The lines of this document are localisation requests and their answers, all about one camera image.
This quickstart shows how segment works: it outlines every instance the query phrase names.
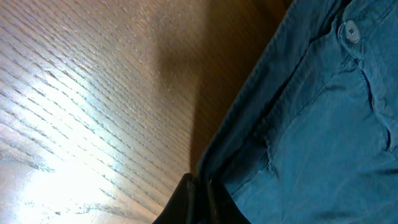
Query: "brown wooden floor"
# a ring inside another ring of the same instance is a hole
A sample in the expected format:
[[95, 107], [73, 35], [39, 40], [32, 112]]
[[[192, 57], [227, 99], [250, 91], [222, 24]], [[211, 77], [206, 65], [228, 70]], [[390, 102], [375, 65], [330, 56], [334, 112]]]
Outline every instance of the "brown wooden floor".
[[151, 223], [280, 0], [0, 0], [0, 223]]

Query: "snap button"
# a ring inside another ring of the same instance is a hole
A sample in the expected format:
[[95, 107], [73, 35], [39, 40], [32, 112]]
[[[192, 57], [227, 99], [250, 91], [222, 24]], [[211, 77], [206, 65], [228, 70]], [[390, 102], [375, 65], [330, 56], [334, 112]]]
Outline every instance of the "snap button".
[[361, 37], [361, 34], [359, 33], [359, 29], [358, 26], [356, 25], [356, 23], [352, 20], [348, 20], [346, 22], [346, 26], [345, 26], [345, 31], [346, 31], [346, 36], [347, 39], [356, 44], [359, 41], [359, 38]]

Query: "wrinkled fabric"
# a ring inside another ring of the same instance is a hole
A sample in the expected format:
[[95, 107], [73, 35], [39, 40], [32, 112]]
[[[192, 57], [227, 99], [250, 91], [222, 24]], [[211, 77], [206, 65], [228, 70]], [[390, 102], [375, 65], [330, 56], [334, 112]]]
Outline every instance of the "wrinkled fabric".
[[251, 223], [398, 223], [397, 6], [290, 5], [198, 166]]

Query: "clothing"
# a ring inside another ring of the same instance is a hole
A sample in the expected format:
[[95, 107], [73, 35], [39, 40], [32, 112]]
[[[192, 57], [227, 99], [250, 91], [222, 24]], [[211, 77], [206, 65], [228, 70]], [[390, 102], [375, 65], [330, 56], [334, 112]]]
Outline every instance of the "clothing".
[[397, 6], [290, 5], [198, 166], [251, 223], [398, 223]]

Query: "wood grain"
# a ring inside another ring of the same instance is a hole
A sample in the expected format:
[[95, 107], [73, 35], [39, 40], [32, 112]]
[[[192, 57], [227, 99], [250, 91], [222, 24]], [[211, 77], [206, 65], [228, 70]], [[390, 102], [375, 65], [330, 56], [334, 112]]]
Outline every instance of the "wood grain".
[[284, 12], [276, 0], [1, 0], [1, 223], [151, 223]]

